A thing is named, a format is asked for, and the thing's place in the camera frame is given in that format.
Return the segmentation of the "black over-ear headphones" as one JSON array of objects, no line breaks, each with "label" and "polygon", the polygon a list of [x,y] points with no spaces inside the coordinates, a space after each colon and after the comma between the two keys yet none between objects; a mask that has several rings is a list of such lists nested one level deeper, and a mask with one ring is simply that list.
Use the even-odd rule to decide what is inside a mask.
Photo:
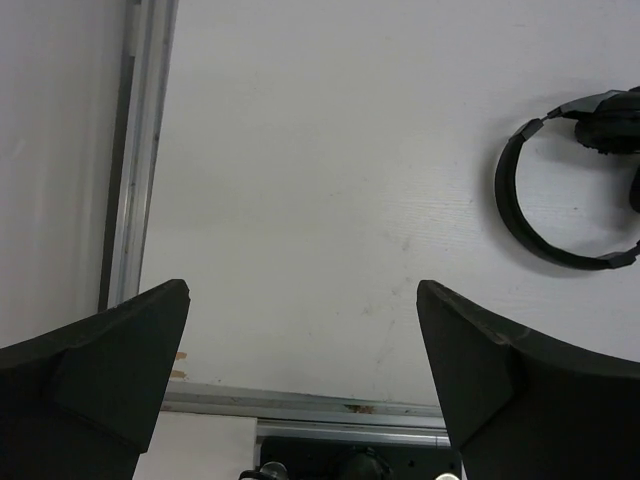
[{"label": "black over-ear headphones", "polygon": [[634,264],[639,246],[598,257],[578,255],[551,245],[539,235],[521,209],[516,173],[524,144],[545,123],[556,119],[575,122],[574,136],[583,147],[600,154],[639,153],[639,89],[609,90],[559,105],[542,118],[533,118],[512,134],[495,170],[493,191],[499,216],[510,234],[534,256],[579,271],[616,270]]}]

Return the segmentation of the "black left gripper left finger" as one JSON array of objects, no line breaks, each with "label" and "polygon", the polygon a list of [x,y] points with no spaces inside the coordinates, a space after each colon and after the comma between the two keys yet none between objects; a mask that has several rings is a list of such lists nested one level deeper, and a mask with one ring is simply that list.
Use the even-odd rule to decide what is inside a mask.
[{"label": "black left gripper left finger", "polygon": [[169,280],[1,350],[4,479],[130,479],[149,449],[190,306]]}]

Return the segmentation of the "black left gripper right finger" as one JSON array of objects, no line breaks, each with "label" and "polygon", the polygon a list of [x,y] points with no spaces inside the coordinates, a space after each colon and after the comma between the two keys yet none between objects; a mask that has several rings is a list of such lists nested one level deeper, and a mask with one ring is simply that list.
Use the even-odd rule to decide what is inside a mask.
[{"label": "black left gripper right finger", "polygon": [[639,366],[420,282],[417,312],[451,446],[470,479],[635,479]]}]

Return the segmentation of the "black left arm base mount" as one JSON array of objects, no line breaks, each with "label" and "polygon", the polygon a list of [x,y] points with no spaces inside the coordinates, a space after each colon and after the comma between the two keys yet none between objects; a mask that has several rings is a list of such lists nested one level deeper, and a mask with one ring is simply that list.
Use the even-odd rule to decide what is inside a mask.
[{"label": "black left arm base mount", "polygon": [[461,479],[449,447],[268,437],[241,479]]}]

